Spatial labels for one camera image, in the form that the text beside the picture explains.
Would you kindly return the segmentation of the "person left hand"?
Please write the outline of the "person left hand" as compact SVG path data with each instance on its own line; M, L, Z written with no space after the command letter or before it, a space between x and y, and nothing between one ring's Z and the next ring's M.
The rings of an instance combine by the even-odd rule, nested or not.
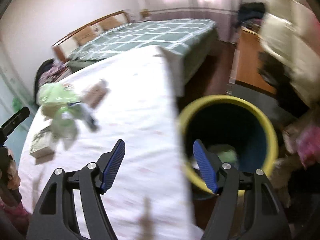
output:
M1 146L1 200L9 207L18 207L21 202L20 182L12 151Z

